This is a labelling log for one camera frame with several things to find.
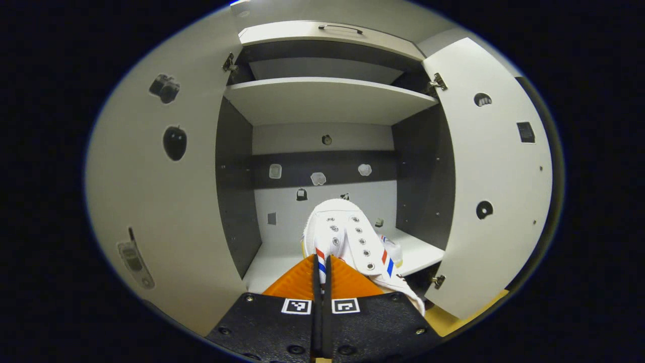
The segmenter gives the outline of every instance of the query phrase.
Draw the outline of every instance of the cabinet door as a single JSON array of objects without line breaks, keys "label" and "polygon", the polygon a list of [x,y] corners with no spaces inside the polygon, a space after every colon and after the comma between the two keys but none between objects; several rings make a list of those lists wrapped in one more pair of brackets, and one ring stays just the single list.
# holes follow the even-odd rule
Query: cabinet door
[{"label": "cabinet door", "polygon": [[[217,115],[229,76],[221,66],[241,49],[229,8],[159,45],[110,95],[86,160],[88,212],[106,259],[137,296],[202,336],[246,290],[224,238],[215,183]],[[171,103],[148,91],[159,74],[180,86]],[[169,126],[186,133],[179,161],[164,151]],[[119,257],[130,226],[153,289],[143,289]]]},{"label": "cabinet door", "polygon": [[[443,48],[423,66],[430,79],[439,73],[448,87],[437,93],[455,155],[455,209],[437,272],[446,279],[426,297],[468,318],[508,285],[540,237],[551,199],[550,149],[522,87],[471,39]],[[481,96],[490,104],[480,106]],[[522,132],[533,142],[522,142],[518,123],[530,124],[534,140],[525,126]],[[477,214],[481,202],[492,206],[483,219]]]}]

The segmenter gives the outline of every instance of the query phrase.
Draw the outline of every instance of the cabinet handle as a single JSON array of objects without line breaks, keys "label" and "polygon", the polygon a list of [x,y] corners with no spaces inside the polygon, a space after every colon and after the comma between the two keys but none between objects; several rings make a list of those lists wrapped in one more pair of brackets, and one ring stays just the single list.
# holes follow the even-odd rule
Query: cabinet handle
[{"label": "cabinet handle", "polygon": [[342,25],[328,25],[328,24],[325,24],[325,25],[319,25],[319,26],[318,26],[318,29],[323,29],[323,30],[324,30],[326,26],[335,26],[335,27],[337,27],[337,28],[352,29],[352,30],[356,30],[356,32],[357,32],[358,34],[362,34],[362,30],[361,30],[361,29],[350,28],[350,27],[348,27],[348,26],[342,26]]}]

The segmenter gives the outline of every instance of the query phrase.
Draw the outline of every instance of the shoe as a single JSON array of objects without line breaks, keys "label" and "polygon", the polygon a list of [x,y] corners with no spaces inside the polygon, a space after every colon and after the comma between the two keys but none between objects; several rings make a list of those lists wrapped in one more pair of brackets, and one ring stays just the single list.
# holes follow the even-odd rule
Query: shoe
[{"label": "shoe", "polygon": [[395,266],[396,262],[402,263],[401,247],[396,247],[392,241],[381,239],[356,204],[340,198],[313,209],[301,238],[303,255],[316,254],[321,285],[326,281],[326,257],[336,256],[378,286],[405,294],[423,315],[423,301]]}]

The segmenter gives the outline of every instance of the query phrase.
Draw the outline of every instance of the yellow object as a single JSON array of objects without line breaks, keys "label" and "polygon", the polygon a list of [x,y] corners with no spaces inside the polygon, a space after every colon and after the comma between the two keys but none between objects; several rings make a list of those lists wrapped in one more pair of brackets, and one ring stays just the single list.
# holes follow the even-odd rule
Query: yellow object
[{"label": "yellow object", "polygon": [[485,312],[491,306],[493,306],[493,304],[496,303],[499,299],[506,296],[506,294],[508,294],[508,290],[502,290],[499,295],[497,295],[490,303],[488,303],[488,305],[482,307],[478,312],[472,314],[467,319],[457,318],[444,309],[441,309],[439,306],[433,306],[428,309],[426,311],[425,318],[432,329],[437,332],[437,334],[439,334],[441,337],[445,337],[446,335],[471,322],[474,318],[478,317],[481,313]]}]

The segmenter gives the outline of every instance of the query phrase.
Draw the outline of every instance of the white sticker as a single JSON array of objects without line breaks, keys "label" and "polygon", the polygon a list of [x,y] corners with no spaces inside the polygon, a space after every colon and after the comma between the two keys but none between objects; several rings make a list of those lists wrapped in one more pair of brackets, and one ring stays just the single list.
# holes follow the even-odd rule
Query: white sticker
[{"label": "white sticker", "polygon": [[309,315],[312,313],[312,301],[286,298],[282,312],[284,314]]},{"label": "white sticker", "polygon": [[360,313],[359,301],[356,298],[335,298],[332,299],[332,313],[350,314]]}]

